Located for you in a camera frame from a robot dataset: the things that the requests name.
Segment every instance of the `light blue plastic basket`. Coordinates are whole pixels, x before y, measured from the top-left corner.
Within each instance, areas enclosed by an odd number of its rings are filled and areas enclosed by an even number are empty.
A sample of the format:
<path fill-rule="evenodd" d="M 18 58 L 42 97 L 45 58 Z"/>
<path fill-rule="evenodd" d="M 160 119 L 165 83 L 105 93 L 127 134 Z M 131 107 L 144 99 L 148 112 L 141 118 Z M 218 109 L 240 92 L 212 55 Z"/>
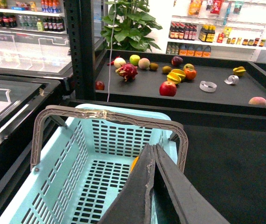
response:
<path fill-rule="evenodd" d="M 77 108 L 170 120 L 157 112 L 90 104 Z M 34 167 L 39 172 L 30 173 L 0 224 L 96 224 L 123 188 L 145 143 L 159 143 L 177 162 L 176 143 L 169 140 L 172 131 L 103 119 L 68 118 L 66 124 L 41 151 Z M 153 209 L 151 223 L 155 217 Z"/>

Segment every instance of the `gray basket handle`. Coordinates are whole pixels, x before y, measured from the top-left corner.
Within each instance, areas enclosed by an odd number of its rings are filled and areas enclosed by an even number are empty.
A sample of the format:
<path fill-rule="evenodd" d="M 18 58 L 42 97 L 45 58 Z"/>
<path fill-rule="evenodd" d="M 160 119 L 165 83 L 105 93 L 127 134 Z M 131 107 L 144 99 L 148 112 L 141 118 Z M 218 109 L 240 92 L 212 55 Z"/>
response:
<path fill-rule="evenodd" d="M 80 119 L 104 119 L 110 121 L 120 121 L 141 127 L 150 127 L 173 131 L 178 135 L 178 138 L 180 140 L 177 166 L 182 172 L 184 172 L 184 165 L 188 150 L 188 138 L 186 133 L 184 132 L 184 126 L 182 124 L 171 120 L 139 117 L 107 110 L 80 109 L 56 105 L 47 106 L 37 115 L 34 121 L 34 135 L 32 140 L 32 151 L 30 159 L 31 170 L 35 165 L 39 164 L 41 160 L 41 146 L 45 120 L 50 117 L 58 125 L 67 127 L 64 120 L 60 116 Z"/>

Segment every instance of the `shopping basket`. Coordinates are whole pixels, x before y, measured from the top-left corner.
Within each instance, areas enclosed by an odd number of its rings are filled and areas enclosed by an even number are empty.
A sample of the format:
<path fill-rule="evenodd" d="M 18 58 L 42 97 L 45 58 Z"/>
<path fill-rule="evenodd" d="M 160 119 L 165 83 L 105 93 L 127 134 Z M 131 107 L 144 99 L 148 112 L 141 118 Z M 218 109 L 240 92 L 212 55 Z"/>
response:
<path fill-rule="evenodd" d="M 64 122 L 60 116 L 71 118 Z M 48 117 L 61 127 L 41 151 Z M 178 151 L 169 139 L 172 131 L 180 139 Z M 34 123 L 32 172 L 0 224 L 97 223 L 121 191 L 145 143 L 160 144 L 183 171 L 187 136 L 181 124 L 162 113 L 90 104 L 48 106 Z"/>

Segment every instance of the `black shelf post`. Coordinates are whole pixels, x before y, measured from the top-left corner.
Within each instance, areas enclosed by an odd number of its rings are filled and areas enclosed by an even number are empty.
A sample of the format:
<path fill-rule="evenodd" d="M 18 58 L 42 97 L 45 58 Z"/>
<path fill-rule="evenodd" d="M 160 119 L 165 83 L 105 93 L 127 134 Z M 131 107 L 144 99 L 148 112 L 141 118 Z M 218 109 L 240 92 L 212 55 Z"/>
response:
<path fill-rule="evenodd" d="M 95 99 L 93 0 L 65 1 L 76 99 Z"/>

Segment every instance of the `glass freezer lid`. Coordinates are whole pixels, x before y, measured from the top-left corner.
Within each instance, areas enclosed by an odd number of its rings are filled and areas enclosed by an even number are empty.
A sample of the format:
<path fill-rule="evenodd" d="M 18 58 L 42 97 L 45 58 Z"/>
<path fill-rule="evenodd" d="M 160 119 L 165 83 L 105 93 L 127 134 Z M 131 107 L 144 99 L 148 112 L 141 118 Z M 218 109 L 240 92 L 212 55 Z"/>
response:
<path fill-rule="evenodd" d="M 0 68 L 59 73 L 71 63 L 67 35 L 0 30 Z"/>
<path fill-rule="evenodd" d="M 0 80 L 0 122 L 27 99 L 39 92 L 42 84 Z"/>

